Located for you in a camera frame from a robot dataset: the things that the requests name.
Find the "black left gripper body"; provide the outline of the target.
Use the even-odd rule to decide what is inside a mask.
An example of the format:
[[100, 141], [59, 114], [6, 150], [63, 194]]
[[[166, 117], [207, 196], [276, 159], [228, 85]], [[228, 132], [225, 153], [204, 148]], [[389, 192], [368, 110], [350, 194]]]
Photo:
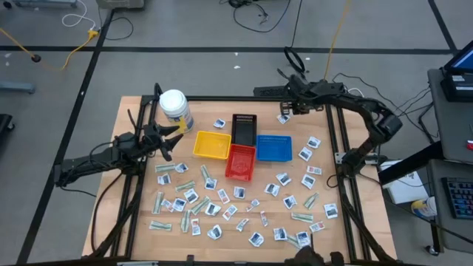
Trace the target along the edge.
[[155, 151], [159, 151], [162, 155], [165, 154], [162, 147], [164, 133], [164, 127], [156, 123], [147, 124], [143, 127], [142, 142], [145, 155], [151, 155]]

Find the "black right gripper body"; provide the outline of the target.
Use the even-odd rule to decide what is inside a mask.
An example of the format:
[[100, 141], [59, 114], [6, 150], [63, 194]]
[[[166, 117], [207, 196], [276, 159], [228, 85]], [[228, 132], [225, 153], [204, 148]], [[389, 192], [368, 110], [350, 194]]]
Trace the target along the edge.
[[316, 103], [315, 100], [320, 98], [318, 91], [324, 86], [324, 82], [317, 83], [297, 83], [290, 82], [290, 91], [294, 96], [292, 102], [293, 113], [309, 113], [311, 109], [317, 112], [323, 111], [324, 107]]

